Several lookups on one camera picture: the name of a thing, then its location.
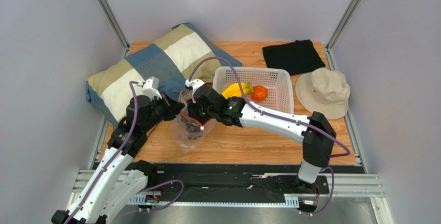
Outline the purple fake grapes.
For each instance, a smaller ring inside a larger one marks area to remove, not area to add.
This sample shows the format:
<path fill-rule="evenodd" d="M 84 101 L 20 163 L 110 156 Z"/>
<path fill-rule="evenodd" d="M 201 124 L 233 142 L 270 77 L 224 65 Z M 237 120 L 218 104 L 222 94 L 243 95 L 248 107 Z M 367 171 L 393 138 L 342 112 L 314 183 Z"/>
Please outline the purple fake grapes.
<path fill-rule="evenodd" d="M 196 140 L 203 136 L 204 126 L 199 121 L 184 114 L 180 114 L 180 118 L 189 140 Z"/>

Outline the clear zip top bag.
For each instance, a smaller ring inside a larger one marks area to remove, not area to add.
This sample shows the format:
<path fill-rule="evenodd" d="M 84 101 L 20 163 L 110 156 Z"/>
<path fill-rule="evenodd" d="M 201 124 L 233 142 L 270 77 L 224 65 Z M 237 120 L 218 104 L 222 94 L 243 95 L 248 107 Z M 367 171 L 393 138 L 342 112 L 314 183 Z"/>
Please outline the clear zip top bag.
<path fill-rule="evenodd" d="M 180 92 L 178 102 L 184 103 L 185 107 L 172 121 L 169 128 L 171 136 L 184 153 L 188 153 L 196 148 L 215 126 L 215 120 L 200 123 L 189 116 L 187 100 L 191 100 L 191 98 L 189 90 L 183 89 Z"/>

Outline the yellow fake banana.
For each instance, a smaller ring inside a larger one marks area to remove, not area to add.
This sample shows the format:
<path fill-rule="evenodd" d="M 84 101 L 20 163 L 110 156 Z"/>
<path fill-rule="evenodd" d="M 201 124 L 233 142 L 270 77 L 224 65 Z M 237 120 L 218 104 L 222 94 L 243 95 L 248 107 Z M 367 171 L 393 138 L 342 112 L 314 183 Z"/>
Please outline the yellow fake banana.
<path fill-rule="evenodd" d="M 244 95 L 250 95 L 254 92 L 253 86 L 247 83 L 234 83 L 226 88 L 221 94 L 225 99 L 229 99 L 231 97 L 242 97 Z"/>

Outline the orange fake pumpkin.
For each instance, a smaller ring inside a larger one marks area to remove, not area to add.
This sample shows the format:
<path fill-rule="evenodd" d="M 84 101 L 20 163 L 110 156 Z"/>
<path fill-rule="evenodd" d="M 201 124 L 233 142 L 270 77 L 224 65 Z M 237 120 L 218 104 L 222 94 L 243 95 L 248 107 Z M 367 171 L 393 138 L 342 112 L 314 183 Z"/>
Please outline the orange fake pumpkin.
<path fill-rule="evenodd" d="M 264 101 L 268 96 L 268 90 L 262 85 L 256 85 L 251 92 L 251 99 L 253 101 Z"/>

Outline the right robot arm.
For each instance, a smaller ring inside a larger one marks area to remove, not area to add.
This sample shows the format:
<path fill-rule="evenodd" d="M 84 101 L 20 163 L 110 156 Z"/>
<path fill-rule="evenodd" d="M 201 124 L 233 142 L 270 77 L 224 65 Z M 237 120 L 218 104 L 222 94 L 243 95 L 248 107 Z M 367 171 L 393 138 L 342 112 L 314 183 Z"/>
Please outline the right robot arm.
<path fill-rule="evenodd" d="M 187 109 L 196 120 L 216 120 L 225 126 L 257 128 L 287 137 L 303 146 L 303 160 L 294 187 L 303 193 L 318 191 L 317 177 L 329 165 L 336 133 L 320 112 L 291 115 L 264 108 L 242 97 L 226 99 L 200 80 L 186 81 Z"/>

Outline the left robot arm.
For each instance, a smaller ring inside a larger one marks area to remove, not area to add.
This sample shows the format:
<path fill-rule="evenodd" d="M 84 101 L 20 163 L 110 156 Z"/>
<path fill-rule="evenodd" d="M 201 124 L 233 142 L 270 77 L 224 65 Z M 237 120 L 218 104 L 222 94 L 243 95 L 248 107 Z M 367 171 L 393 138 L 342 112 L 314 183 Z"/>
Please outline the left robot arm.
<path fill-rule="evenodd" d="M 157 167 L 141 160 L 119 185 L 117 179 L 146 143 L 148 133 L 160 122 L 174 120 L 184 107 L 165 93 L 133 97 L 91 179 L 66 210 L 54 213 L 51 222 L 112 223 L 132 197 L 156 184 Z"/>

